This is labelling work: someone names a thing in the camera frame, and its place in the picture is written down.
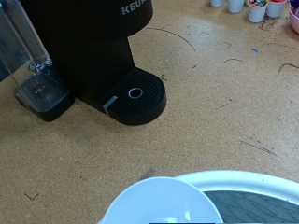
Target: white cup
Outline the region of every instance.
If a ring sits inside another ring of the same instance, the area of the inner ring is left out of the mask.
[[[101,224],[222,223],[212,201],[195,186],[173,177],[153,177],[124,190]]]
[[[267,15],[272,18],[280,17],[286,4],[287,4],[287,0],[285,0],[282,3],[276,3],[270,1],[269,6],[266,10]]]
[[[232,13],[238,13],[242,11],[243,6],[243,0],[228,0],[228,10]]]
[[[249,5],[249,20],[252,22],[263,21],[266,9],[267,5],[264,7],[253,7]]]
[[[211,5],[213,7],[222,7],[225,3],[225,0],[211,0]]]

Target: black coffee maker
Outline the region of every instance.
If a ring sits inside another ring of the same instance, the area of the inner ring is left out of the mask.
[[[53,66],[80,100],[129,125],[150,122],[164,111],[163,82],[135,67],[127,39],[150,21],[151,0],[21,0],[21,4]]]

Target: small cup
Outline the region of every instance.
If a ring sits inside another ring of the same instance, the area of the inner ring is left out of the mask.
[[[222,7],[225,3],[225,0],[211,0],[211,5],[213,7]]]
[[[252,4],[250,3],[250,0],[248,0],[248,3],[249,3],[249,20],[251,22],[263,21],[265,10],[269,5],[269,0],[267,1],[267,4],[263,7],[253,7]]]
[[[243,0],[228,0],[228,10],[232,13],[239,13],[243,10]]]
[[[286,4],[287,4],[287,0],[285,0],[284,2],[281,2],[281,3],[272,2],[270,0],[269,6],[266,10],[267,15],[271,18],[280,17]]]

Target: drip tray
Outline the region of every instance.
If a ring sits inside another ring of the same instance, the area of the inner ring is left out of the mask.
[[[135,67],[101,99],[101,103],[105,113],[120,123],[145,124],[164,111],[165,87],[158,77]]]

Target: keurig logo text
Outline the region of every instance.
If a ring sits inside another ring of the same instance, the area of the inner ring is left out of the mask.
[[[136,10],[138,7],[140,7],[145,2],[146,2],[146,0],[136,0],[133,3],[131,3],[130,5],[128,5],[126,7],[122,7],[121,8],[122,15],[126,15],[126,14]]]

